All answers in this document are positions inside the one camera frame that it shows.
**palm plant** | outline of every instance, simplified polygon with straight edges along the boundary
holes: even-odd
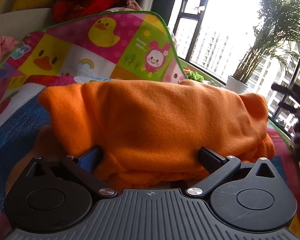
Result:
[[[258,15],[260,23],[253,27],[255,43],[232,76],[243,84],[263,58],[277,58],[281,68],[287,69],[287,55],[293,60],[299,57],[291,43],[295,41],[300,47],[300,0],[260,0]]]

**pink clothing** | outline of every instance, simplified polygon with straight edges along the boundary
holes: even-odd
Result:
[[[0,37],[0,62],[10,52],[13,51],[13,49],[18,45],[18,41],[16,41],[14,38],[9,36],[1,36]]]

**pink bunny character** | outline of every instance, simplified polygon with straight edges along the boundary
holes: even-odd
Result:
[[[148,71],[148,76],[151,77],[152,73],[163,66],[171,44],[167,43],[163,49],[160,49],[156,41],[151,41],[149,47],[152,47],[152,49],[147,53],[146,63],[144,67],[141,68],[141,71]]]

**small green plant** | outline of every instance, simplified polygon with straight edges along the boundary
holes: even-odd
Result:
[[[200,75],[198,72],[190,70],[187,74],[189,79],[192,79],[194,81],[202,82],[204,80],[204,77]]]

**red cloth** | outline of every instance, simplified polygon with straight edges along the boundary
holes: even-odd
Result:
[[[53,5],[53,17],[61,23],[125,4],[126,0],[62,0]]]

